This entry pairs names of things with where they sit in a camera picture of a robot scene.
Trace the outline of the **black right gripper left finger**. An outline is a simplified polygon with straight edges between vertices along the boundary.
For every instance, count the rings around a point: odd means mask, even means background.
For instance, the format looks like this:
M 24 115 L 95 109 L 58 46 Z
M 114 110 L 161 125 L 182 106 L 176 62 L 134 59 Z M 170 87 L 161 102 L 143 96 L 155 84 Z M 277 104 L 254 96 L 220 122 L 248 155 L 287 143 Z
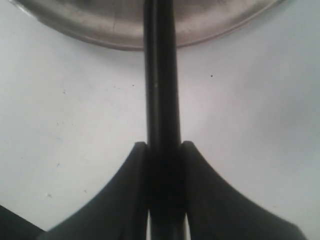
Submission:
M 146 154 L 144 142 L 134 144 L 110 182 L 84 207 L 40 240 L 145 240 Z

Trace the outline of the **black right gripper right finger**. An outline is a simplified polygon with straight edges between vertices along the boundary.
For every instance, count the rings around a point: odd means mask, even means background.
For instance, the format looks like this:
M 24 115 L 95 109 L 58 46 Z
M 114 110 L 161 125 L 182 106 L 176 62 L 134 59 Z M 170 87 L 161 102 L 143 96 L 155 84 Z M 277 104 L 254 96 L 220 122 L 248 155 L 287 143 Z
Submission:
M 191 141 L 185 141 L 180 152 L 191 239 L 306 239 L 296 225 L 255 204 L 228 184 Z

